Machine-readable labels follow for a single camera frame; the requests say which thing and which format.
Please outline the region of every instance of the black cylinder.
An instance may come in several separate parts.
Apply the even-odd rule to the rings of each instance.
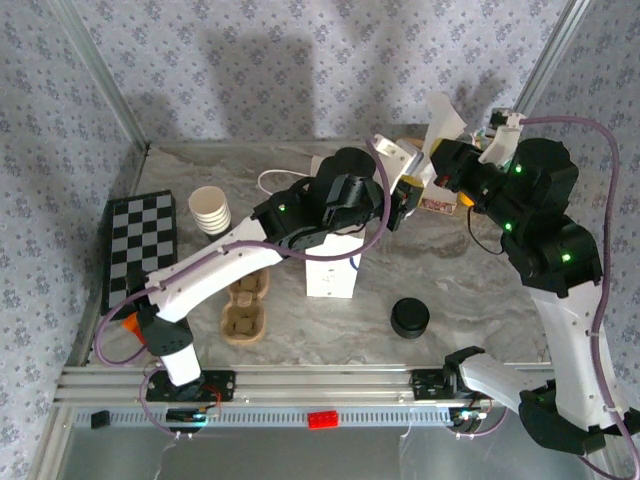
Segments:
[[[391,328],[403,338],[418,338],[429,324],[429,309],[416,298],[398,300],[391,310]]]

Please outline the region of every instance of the gray tabletop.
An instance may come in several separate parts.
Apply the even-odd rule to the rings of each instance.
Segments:
[[[267,168],[307,172],[310,157],[329,155],[335,142],[152,149],[139,193],[171,189],[177,204],[178,253],[184,259],[208,244],[193,221],[187,199],[204,185],[221,187],[238,223],[267,197],[256,178]],[[286,188],[293,177],[265,178],[269,189]],[[404,364],[438,365],[470,345],[505,362],[547,361],[542,324],[518,275],[504,256],[482,251],[466,231],[464,209],[455,215],[419,210],[361,261],[352,299],[306,296],[304,262],[289,259],[271,268],[264,299],[266,335],[255,345],[228,345],[219,335],[220,313],[229,297],[212,295],[188,316],[203,365]],[[377,225],[368,227],[371,235]],[[500,231],[474,216],[474,232],[496,246]],[[416,340],[391,329],[389,315],[402,297],[427,304],[431,320]],[[105,334],[104,352],[123,358],[138,346],[118,325]],[[141,363],[151,357],[141,359]]]

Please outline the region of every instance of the paper cup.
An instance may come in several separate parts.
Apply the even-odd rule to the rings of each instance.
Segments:
[[[198,228],[208,237],[226,233],[231,212],[224,192],[218,187],[201,187],[189,197],[189,210]]]

